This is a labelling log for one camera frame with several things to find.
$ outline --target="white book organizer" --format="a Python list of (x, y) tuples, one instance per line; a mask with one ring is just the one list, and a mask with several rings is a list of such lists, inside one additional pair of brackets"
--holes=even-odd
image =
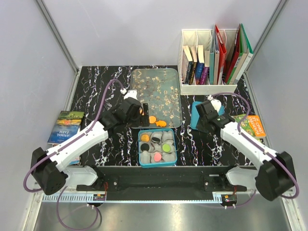
[[(227, 49), (226, 58), (230, 51), (236, 30), (220, 30), (222, 40), (224, 41)], [(182, 30), (179, 60), (178, 60), (178, 72), (180, 78), (180, 94), (181, 95), (209, 95), (220, 92), (234, 92), (237, 85), (196, 85), (195, 79), (193, 79), (192, 85), (182, 83), (182, 56), (183, 46), (198, 46), (203, 45), (206, 48), (209, 39), (212, 37), (212, 30)]]

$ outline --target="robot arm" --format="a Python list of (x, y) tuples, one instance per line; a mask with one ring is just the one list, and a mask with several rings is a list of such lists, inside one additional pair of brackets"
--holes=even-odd
[(143, 104), (143, 115), (140, 113), (141, 103), (137, 100), (135, 90), (128, 91), (124, 101), (108, 111), (104, 111), (97, 122), (91, 122), (85, 129), (58, 146), (43, 151), (41, 148), (32, 153), (31, 167), (41, 159), (50, 155), (32, 172), (46, 195), (59, 191), (64, 186), (88, 185), (102, 187), (99, 179), (101, 172), (97, 168), (69, 167), (69, 163), (82, 155), (89, 148), (105, 141), (112, 134), (127, 126), (149, 126), (148, 106)]
[(276, 161), (278, 159), (295, 178), (294, 165), (287, 152), (277, 153), (258, 142), (243, 129), (238, 131), (238, 123), (228, 114), (218, 115), (221, 102), (207, 100), (196, 106), (199, 113), (197, 129), (210, 132), (232, 144), (243, 153), (256, 167), (256, 170), (234, 167), (226, 173), (231, 185), (243, 185), (257, 189), (267, 200), (274, 200), (294, 186), (292, 179)]

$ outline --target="book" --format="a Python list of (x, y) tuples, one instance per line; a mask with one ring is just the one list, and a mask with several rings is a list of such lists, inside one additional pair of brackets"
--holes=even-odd
[(249, 62), (250, 62), (252, 56), (254, 55), (254, 52), (253, 52), (253, 50), (252, 50), (252, 48), (251, 48), (251, 45), (250, 45), (250, 42), (249, 42), (249, 40), (248, 40), (248, 37), (247, 37), (247, 34), (246, 34), (246, 32), (245, 32), (245, 29), (244, 29), (244, 25), (243, 25), (243, 24), (241, 24), (241, 29), (242, 29), (242, 31), (243, 31), (243, 33), (244, 33), (244, 37), (245, 37), (245, 39), (246, 39), (247, 48), (248, 48), (247, 53), (248, 53), (248, 54), (247, 54), (247, 57), (246, 57), (246, 59), (245, 59), (243, 65), (242, 65), (242, 67), (241, 67), (239, 73), (237, 74), (237, 76), (236, 76), (235, 81), (233, 82), (233, 84), (237, 84), (237, 83), (238, 83), (238, 81), (239, 81), (240, 78), (242, 77), (242, 74), (244, 73), (246, 67), (248, 66), (248, 64), (249, 64)]
[[(241, 119), (243, 119), (243, 115), (234, 115), (232, 116), (236, 122), (240, 122)], [(256, 139), (262, 139), (266, 137), (265, 131), (263, 129), (261, 120), (259, 116), (256, 115), (250, 115), (248, 116), (242, 123), (241, 128), (244, 129), (248, 134), (253, 136)]]
[(194, 78), (194, 74), (195, 74), (195, 70), (196, 70), (196, 66), (197, 66), (197, 49), (196, 47), (192, 46), (192, 47), (189, 47), (190, 51), (191, 51), (191, 54), (192, 54), (192, 70), (190, 72), (190, 75), (189, 75), (189, 85), (191, 85), (193, 83), (193, 78)]
[(60, 144), (78, 133), (84, 112), (61, 111), (48, 139), (50, 144)]
[(199, 84), (199, 80), (203, 71), (204, 67), (204, 51), (203, 51), (203, 45), (198, 45), (198, 50), (197, 50), (197, 66), (196, 66), (196, 71), (195, 71), (195, 79), (196, 79), (196, 85)]
[(233, 50), (233, 54), (232, 54), (230, 65), (228, 67), (227, 75), (226, 75), (226, 78), (225, 78), (225, 83), (229, 82), (230, 76), (232, 78), (232, 76), (233, 76), (233, 74), (234, 74), (234, 72), (236, 70), (237, 64), (239, 63), (239, 61), (241, 59), (239, 57), (239, 54), (240, 54), (240, 43), (241, 43), (240, 34), (241, 34), (241, 27), (239, 26), (239, 29), (237, 30), (237, 33), (236, 33), (236, 36), (235, 36), (236, 39), (235, 39), (235, 43), (234, 43), (234, 50)]
[(217, 84), (219, 84), (222, 80), (222, 73), (223, 73), (223, 69), (225, 65), (225, 57), (227, 54), (227, 50), (226, 50), (225, 44), (222, 41), (218, 27), (215, 26), (215, 29), (216, 29), (216, 35), (218, 38), (218, 45), (219, 45), (219, 64), (218, 64), (218, 77), (217, 77)]
[(199, 85), (204, 85), (210, 69), (210, 51), (204, 51), (204, 67), (200, 77)]
[(188, 84), (189, 82), (189, 74), (192, 69), (192, 55), (189, 51), (188, 46), (183, 46), (183, 58), (182, 58), (182, 82), (184, 84)]

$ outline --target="blue tin box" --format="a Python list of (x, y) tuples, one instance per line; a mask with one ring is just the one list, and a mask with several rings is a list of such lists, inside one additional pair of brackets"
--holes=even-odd
[[(172, 137), (173, 137), (173, 146), (174, 146), (174, 152), (175, 152), (175, 160), (174, 161), (168, 161), (168, 162), (159, 162), (159, 163), (143, 163), (141, 161), (141, 153), (142, 153), (142, 150), (141, 150), (141, 135), (143, 133), (146, 133), (146, 134), (153, 134), (154, 132), (169, 132), (171, 131), (172, 132)], [(173, 166), (176, 164), (177, 160), (178, 160), (178, 156), (177, 156), (177, 148), (176, 148), (176, 144), (175, 144), (175, 139), (174, 139), (174, 131), (170, 128), (160, 128), (160, 129), (148, 129), (148, 130), (141, 130), (139, 131), (138, 133), (138, 149), (139, 149), (139, 164), (141, 167), (143, 168), (149, 168), (149, 167), (165, 167), (165, 166)]]

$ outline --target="gray wall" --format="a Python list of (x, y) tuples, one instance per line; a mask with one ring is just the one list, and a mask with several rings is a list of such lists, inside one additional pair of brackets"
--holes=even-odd
[(292, 155), (308, 227), (308, 1), (289, 1), (248, 72), (272, 147)]
[(0, 9), (0, 229), (18, 231), (32, 151), (46, 148), (74, 75), (33, 0)]
[(44, 0), (77, 65), (176, 65), (182, 29), (235, 29), (255, 46), (279, 0)]

